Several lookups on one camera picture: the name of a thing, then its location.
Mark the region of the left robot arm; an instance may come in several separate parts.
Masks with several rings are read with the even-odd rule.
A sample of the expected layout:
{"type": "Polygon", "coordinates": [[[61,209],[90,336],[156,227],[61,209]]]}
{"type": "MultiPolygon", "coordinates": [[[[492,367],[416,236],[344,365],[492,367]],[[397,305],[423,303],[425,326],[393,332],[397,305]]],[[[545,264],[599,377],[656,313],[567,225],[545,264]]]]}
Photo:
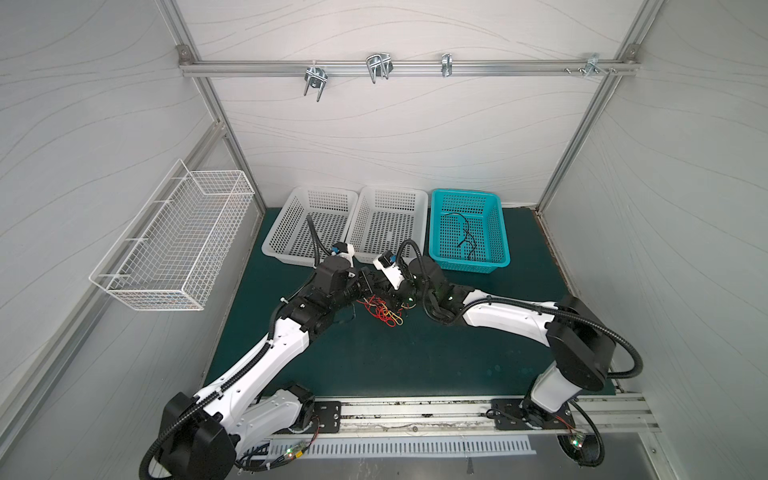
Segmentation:
{"type": "Polygon", "coordinates": [[[253,452],[283,429],[313,424],[313,394],[292,385],[265,400],[265,387],[334,322],[338,311],[370,292],[354,266],[349,244],[326,247],[313,219],[306,220],[314,270],[288,298],[281,299],[266,335],[218,380],[165,406],[157,439],[144,454],[138,476],[152,478],[157,462],[169,479],[224,479],[233,468],[260,472],[284,466],[299,454],[293,448],[277,460],[256,464],[253,452]]]}

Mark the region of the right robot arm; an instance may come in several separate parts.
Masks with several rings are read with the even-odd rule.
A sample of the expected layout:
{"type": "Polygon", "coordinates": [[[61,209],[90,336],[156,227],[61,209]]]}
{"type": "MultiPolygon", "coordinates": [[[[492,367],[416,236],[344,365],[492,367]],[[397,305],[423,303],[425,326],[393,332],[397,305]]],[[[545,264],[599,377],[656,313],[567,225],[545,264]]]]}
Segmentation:
{"type": "Polygon", "coordinates": [[[379,255],[373,265],[389,282],[386,296],[408,306],[420,304],[427,317],[439,324],[461,322],[494,329],[550,350],[552,363],[535,378],[523,399],[510,411],[496,411],[496,417],[534,430],[554,421],[565,424],[560,411],[580,393],[598,392],[610,380],[635,378],[643,371],[639,351],[576,297],[529,302],[452,283],[412,240],[404,241],[395,253],[379,255]]]}

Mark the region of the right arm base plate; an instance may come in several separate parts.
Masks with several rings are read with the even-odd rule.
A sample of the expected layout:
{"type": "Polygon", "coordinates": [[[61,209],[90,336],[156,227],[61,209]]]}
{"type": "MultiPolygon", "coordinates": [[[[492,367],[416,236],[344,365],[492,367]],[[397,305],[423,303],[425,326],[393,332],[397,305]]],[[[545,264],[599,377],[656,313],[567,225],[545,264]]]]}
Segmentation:
{"type": "Polygon", "coordinates": [[[555,413],[550,413],[527,398],[495,398],[491,400],[491,407],[485,412],[485,417],[494,422],[496,430],[501,431],[575,429],[568,402],[555,413]]]}

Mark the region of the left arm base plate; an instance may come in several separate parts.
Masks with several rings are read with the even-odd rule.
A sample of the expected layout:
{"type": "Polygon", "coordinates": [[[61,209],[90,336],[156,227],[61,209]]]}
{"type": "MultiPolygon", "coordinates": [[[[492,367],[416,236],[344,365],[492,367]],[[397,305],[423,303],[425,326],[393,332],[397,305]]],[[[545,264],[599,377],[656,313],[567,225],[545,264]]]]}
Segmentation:
{"type": "Polygon", "coordinates": [[[311,401],[303,404],[289,430],[293,433],[338,433],[341,427],[342,403],[339,401],[311,401]]]}

